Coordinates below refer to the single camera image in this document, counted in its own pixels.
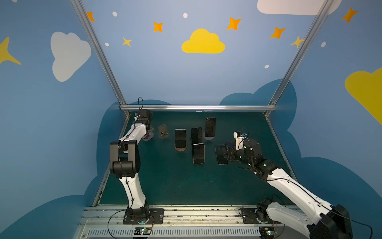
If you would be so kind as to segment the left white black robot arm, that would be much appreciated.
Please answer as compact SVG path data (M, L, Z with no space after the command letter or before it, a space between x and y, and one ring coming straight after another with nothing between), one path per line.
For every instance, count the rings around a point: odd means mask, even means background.
M110 143L109 168L122 183L128 197L123 219L125 225L146 224L150 220L149 206L139 180L141 160L138 144L148 136L151 120L151 111L140 109L130 130L119 140Z

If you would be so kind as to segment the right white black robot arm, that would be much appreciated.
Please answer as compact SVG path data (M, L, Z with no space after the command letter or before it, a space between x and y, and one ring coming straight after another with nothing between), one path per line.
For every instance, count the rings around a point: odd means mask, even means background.
M299 209L289 209L273 199L266 199L256 208L240 208L246 224L282 223L309 239L351 239L351 219L343 206L333 206L301 186L273 161L266 159L254 139L236 137L234 143L222 147L223 157L247 164L262 181L283 193Z

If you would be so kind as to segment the white-edged phone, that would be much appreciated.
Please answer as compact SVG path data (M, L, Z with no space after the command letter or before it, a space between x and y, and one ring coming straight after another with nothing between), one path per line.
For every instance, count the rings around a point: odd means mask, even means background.
M199 165L205 163L205 144L193 144L193 164Z

